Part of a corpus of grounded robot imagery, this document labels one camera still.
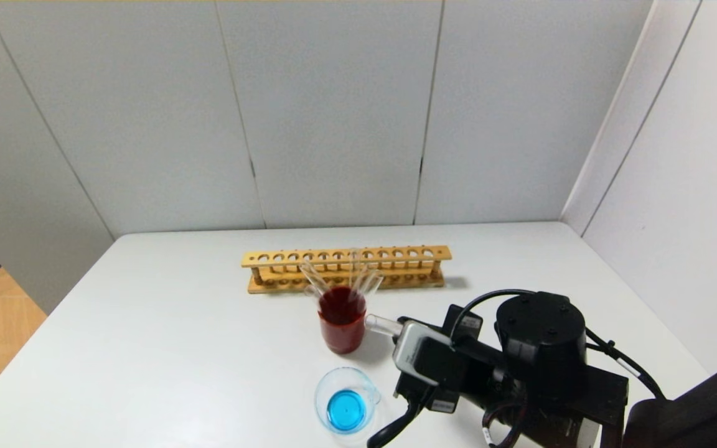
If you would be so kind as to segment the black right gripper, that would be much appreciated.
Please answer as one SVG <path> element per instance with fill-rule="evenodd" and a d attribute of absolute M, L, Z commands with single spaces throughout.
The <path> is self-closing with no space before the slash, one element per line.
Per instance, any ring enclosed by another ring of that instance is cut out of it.
<path fill-rule="evenodd" d="M 483 318 L 470 312 L 461 319 L 463 308 L 451 304 L 440 332 L 415 319 L 402 323 L 396 337 L 393 363 L 426 385 L 434 386 L 426 408 L 438 413 L 454 413 L 461 398 L 479 408 L 505 397 L 505 374 L 499 351 L 478 341 Z M 444 335 L 454 331 L 456 349 L 444 344 Z M 416 361 L 423 358 L 423 373 Z"/>

